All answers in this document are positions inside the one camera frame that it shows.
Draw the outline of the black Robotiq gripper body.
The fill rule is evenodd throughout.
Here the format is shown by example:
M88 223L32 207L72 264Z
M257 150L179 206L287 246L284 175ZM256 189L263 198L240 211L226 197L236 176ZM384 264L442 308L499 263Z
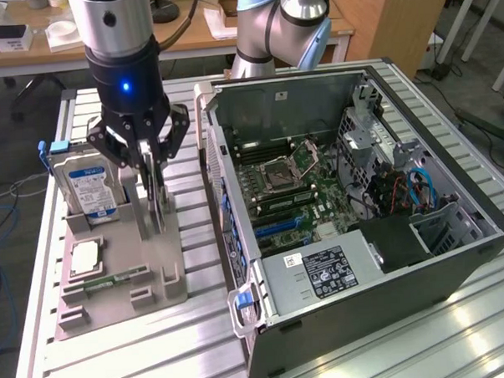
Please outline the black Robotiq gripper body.
M131 132L137 140L159 135L170 114L158 53L155 40L136 53L118 58L98 55L91 48L85 50L102 104L102 119L125 140Z

